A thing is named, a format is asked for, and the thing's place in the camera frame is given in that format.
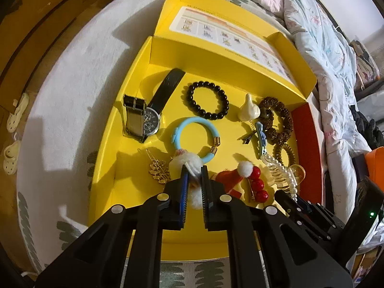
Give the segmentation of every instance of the watch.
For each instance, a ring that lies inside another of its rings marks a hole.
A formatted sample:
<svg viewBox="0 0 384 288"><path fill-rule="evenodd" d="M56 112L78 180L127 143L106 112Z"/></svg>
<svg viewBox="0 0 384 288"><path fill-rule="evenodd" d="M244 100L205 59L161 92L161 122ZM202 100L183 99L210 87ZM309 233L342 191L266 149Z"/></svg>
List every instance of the watch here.
<svg viewBox="0 0 384 288"><path fill-rule="evenodd" d="M172 69L148 105L143 99L124 95L124 106L127 111L126 131L129 134L144 143L148 136L154 135L159 130L161 112L184 75L185 72L181 69Z"/></svg>

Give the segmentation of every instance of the yellow box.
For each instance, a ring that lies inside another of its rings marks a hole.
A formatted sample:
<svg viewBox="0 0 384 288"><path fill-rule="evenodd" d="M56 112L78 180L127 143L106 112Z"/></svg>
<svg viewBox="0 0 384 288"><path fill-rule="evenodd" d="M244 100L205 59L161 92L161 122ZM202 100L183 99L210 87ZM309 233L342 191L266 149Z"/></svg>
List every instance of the yellow box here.
<svg viewBox="0 0 384 288"><path fill-rule="evenodd" d="M162 112L160 130L141 144L124 131L123 96L149 101L166 74L176 67L186 74ZM114 204L133 207L162 192L164 186L149 174L150 160L145 149L159 160L170 161L175 150L170 142L174 129L185 118L195 116L185 94L189 84L196 81L220 85L230 102L228 115L213 122L221 145L207 166L210 172L217 173L235 169L241 160L264 167L255 155L255 144L243 145L238 140L250 132L250 126L237 119L246 93L251 93L256 102L266 96L277 97L294 110L306 103L316 77L281 32L247 10L226 0L166 0L154 36L148 37L133 62L108 119L93 176L89 224ZM196 90L194 98L204 109L214 111L217 99L212 94L211 90ZM212 145L205 146L207 139L212 142L210 138L201 125L189 125L183 131L181 144L204 156ZM288 143L297 154L294 134ZM268 144L267 149L272 153L273 146ZM245 191L248 203L246 185L241 183L238 189ZM274 189L268 188L270 196ZM273 198L258 206L267 204L275 204ZM164 231L162 260L227 256L226 233L205 230L202 210L188 207L185 228L181 232Z"/></svg>

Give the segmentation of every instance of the light blue bracelet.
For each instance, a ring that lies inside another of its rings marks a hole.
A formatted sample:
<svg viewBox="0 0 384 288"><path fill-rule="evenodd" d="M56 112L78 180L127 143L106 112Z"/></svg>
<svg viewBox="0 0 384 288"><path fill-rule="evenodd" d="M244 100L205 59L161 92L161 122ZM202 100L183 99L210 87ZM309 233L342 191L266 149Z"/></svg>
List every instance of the light blue bracelet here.
<svg viewBox="0 0 384 288"><path fill-rule="evenodd" d="M214 138L214 146L212 146L210 152L204 158L202 158L204 163L210 162L217 152L217 147L220 145L220 136L215 126L209 120L201 117L191 117L191 118L185 119L181 123L181 125L179 125L173 132L171 142L175 145L176 149L181 149L181 146L180 146L181 132L187 125L193 122L206 126L212 133L212 136Z"/></svg>

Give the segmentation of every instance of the white wall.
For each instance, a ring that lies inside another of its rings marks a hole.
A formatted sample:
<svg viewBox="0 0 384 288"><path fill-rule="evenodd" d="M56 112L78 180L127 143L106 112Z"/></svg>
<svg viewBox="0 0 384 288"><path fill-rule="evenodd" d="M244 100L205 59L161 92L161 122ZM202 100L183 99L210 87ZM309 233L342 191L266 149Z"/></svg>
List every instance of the white wall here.
<svg viewBox="0 0 384 288"><path fill-rule="evenodd" d="M372 0L320 1L350 40L358 36L362 42L371 43L372 37L384 27L384 19Z"/></svg>

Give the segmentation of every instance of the black watch strap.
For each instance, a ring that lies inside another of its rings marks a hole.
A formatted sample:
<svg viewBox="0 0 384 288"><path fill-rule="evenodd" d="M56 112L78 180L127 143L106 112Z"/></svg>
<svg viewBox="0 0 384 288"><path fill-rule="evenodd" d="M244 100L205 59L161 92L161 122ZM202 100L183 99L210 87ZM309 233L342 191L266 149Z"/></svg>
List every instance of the black watch strap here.
<svg viewBox="0 0 384 288"><path fill-rule="evenodd" d="M160 114L184 75L185 72L181 69L172 69L167 74L163 82L160 84L155 95L147 106L155 110L158 114Z"/></svg>

